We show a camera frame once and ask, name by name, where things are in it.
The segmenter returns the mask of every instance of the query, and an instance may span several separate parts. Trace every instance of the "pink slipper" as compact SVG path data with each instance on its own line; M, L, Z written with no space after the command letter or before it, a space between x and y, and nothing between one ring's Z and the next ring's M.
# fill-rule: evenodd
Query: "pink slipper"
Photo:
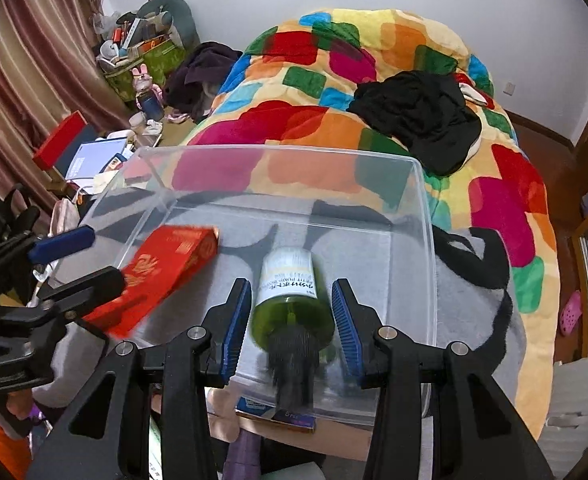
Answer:
M570 299L567 300L567 303L565 303L561 311L561 316L558 318L558 327L561 330L561 334L565 336L570 335L582 315L581 293L575 290L570 296Z

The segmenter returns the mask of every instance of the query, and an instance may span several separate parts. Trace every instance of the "bottle label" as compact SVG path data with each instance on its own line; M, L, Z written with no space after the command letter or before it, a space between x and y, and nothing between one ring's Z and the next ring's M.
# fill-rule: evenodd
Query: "bottle label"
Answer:
M275 296L316 298L312 253L305 249L276 249L263 260L256 304Z

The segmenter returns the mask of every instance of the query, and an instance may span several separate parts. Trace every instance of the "colorful quilt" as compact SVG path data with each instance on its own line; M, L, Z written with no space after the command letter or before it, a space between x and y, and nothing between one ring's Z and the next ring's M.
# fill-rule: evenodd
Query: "colorful quilt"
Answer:
M234 65L210 117L184 143L407 155L346 109L358 83L413 69L466 74L488 97L494 94L486 67L442 23L398 10L324 10L261 34ZM492 228L503 238L528 342L516 406L538 436L551 393L560 288L556 242L543 181L520 151L505 111L488 101L487 107L468 103L482 122L478 153L451 176L426 173L425 190L434 225Z

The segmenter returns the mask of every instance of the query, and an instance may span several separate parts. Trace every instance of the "blue clamp handle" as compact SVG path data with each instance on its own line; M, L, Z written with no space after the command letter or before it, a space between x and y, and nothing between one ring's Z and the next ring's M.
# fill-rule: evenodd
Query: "blue clamp handle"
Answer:
M47 265L70 254L90 248L96 240L94 229L84 225L34 244L27 257L34 265Z

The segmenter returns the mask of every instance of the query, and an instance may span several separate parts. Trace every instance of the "black clamp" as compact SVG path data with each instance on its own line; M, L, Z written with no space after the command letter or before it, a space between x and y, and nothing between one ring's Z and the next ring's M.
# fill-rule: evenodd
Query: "black clamp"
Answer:
M84 226L43 239L24 232L1 243L0 294L6 292L4 276L16 258L44 265L90 247L94 239L93 229ZM7 411L7 394L52 382L52 357L66 324L118 298L124 287L120 270L105 267L52 290L32 308L0 306L0 425L9 436L27 436L32 424Z
M120 343L70 404L36 455L27 480L148 480L151 385L162 382L165 480L215 480L205 386L234 374L250 308L247 280L202 325L163 346ZM360 305L347 280L332 309L351 373L381 388L366 480L414 480L421 450L421 383L432 385L437 480L552 480L536 441L474 352L417 344Z

